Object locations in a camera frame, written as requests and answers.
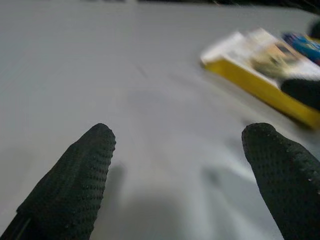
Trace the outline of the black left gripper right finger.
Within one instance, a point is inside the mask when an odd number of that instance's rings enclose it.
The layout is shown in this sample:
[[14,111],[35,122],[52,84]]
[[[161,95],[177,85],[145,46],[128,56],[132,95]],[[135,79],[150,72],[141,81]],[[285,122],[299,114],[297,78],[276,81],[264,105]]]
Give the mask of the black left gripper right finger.
[[284,240],[320,240],[320,161],[268,123],[246,126],[241,140]]

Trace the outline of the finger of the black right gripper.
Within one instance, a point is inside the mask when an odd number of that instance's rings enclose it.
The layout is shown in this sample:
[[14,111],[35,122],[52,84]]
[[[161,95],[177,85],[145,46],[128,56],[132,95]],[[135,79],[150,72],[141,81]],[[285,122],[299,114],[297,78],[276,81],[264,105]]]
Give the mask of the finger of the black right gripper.
[[320,80],[286,79],[280,89],[306,106],[320,111]]

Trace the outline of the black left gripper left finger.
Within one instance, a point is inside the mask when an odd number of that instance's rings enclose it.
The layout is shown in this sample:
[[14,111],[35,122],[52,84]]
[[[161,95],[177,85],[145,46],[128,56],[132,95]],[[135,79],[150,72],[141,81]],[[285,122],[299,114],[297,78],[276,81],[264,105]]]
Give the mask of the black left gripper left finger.
[[0,240],[90,240],[115,146],[107,125],[92,126],[35,185]]

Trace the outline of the yellow white snack bag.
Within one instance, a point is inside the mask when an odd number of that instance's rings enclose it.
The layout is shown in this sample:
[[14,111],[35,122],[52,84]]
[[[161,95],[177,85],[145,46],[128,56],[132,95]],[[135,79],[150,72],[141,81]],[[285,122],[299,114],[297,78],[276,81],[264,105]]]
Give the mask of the yellow white snack bag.
[[213,43],[200,54],[203,67],[281,113],[320,128],[320,110],[281,90],[287,79],[320,80],[320,65],[297,52],[284,40],[259,28],[239,31]]

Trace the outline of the blue yellow snack packet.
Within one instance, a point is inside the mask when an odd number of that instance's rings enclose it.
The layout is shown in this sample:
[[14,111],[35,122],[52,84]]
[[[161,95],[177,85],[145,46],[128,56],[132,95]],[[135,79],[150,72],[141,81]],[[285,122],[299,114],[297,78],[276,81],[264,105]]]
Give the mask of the blue yellow snack packet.
[[281,36],[293,49],[320,66],[320,39],[294,32],[284,32]]

